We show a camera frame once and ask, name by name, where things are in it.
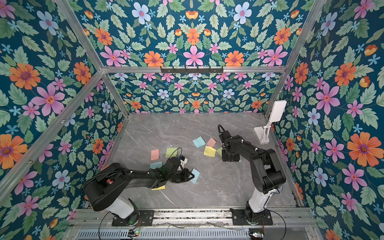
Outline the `torn green memo page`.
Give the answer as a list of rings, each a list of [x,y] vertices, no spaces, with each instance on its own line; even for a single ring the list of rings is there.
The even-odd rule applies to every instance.
[[[219,149],[217,149],[217,153],[222,157],[222,151],[223,151],[223,148],[220,147]]]

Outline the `blue memo pad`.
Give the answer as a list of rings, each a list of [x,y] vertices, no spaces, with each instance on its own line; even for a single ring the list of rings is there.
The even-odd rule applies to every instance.
[[[150,164],[151,169],[158,169],[158,168],[161,168],[162,166],[163,166],[162,162],[156,162],[156,163]]]
[[[196,170],[196,169],[193,169],[192,170],[192,175],[194,177],[191,179],[191,182],[195,184],[197,182],[199,176],[200,176],[200,172],[198,170]]]

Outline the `yellow memo pad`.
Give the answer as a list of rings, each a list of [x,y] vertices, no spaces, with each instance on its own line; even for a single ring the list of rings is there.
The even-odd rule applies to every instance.
[[[152,191],[164,190],[165,188],[166,188],[166,185],[158,187],[158,188],[154,188],[154,189],[152,189]]]

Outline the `torn pink memo page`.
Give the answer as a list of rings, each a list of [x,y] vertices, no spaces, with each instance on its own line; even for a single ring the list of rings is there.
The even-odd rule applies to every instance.
[[[216,141],[214,138],[210,138],[209,141],[206,143],[206,145],[207,145],[208,147],[213,148],[213,147],[215,146],[216,142],[217,142],[217,141]]]

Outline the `torn yellow memo page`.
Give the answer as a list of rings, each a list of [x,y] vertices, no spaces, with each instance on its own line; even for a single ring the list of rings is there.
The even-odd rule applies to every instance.
[[[216,152],[217,152],[217,150],[214,149],[213,147],[206,146],[206,147],[205,147],[205,150],[204,150],[204,155],[207,156],[207,157],[212,157],[212,158],[214,158],[215,155],[216,155]]]

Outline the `green memo pad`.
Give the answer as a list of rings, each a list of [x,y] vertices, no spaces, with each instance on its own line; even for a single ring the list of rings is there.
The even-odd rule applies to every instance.
[[[178,150],[179,148],[167,148],[165,157],[166,158],[176,157],[178,155]]]

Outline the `torn blue memo page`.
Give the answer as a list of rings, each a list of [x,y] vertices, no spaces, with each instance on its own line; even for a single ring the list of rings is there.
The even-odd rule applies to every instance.
[[[201,148],[206,145],[206,142],[202,137],[198,137],[197,139],[194,139],[193,143],[196,146],[196,148]]]

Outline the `pink memo pad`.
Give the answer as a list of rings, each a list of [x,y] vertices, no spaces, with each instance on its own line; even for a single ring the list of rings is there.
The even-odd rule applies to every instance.
[[[159,149],[156,149],[156,150],[152,150],[152,151],[151,151],[151,161],[158,160],[159,157],[160,157],[160,151],[159,151]]]

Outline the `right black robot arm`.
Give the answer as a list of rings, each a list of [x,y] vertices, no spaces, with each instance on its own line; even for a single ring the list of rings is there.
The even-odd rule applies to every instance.
[[[246,203],[244,216],[247,222],[256,224],[268,216],[268,202],[286,182],[282,164],[275,150],[264,150],[239,135],[232,136],[222,125],[218,125],[218,132],[224,162],[239,162],[244,158],[250,163],[255,190]]]

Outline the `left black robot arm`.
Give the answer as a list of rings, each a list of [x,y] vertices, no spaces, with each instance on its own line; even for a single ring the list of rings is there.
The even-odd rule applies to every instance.
[[[107,210],[122,220],[136,222],[139,211],[132,200],[121,193],[129,188],[158,189],[168,182],[182,184],[195,178],[183,168],[179,157],[169,158],[165,165],[148,171],[134,171],[113,163],[84,183],[83,190],[95,212]]]

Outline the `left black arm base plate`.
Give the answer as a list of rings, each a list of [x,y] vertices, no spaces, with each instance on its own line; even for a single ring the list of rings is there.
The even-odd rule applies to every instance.
[[[113,227],[150,227],[153,224],[155,211],[137,210],[126,219],[122,219],[114,214]]]

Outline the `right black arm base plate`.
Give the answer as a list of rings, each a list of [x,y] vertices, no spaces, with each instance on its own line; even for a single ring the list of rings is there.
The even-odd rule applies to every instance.
[[[230,209],[234,226],[272,226],[273,219],[269,210],[254,213],[251,209]]]

